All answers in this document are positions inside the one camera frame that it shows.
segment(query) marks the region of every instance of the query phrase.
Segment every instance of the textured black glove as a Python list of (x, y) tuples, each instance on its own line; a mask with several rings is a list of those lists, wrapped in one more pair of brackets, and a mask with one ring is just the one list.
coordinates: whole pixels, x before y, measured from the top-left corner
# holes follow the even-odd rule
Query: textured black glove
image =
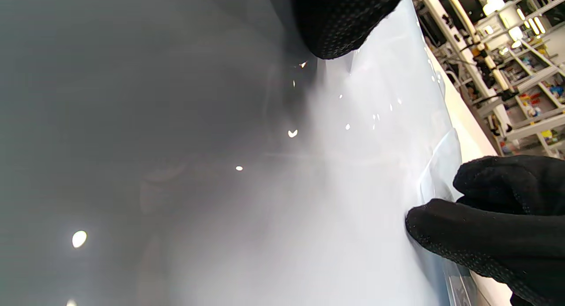
[(335, 59), (361, 47), (400, 0), (294, 0), (298, 29), (309, 50)]
[(457, 203), (434, 199), (411, 209), (408, 233), (507, 284), (514, 305), (565, 305), (565, 162), (487, 157), (462, 165), (454, 187), (464, 194)]

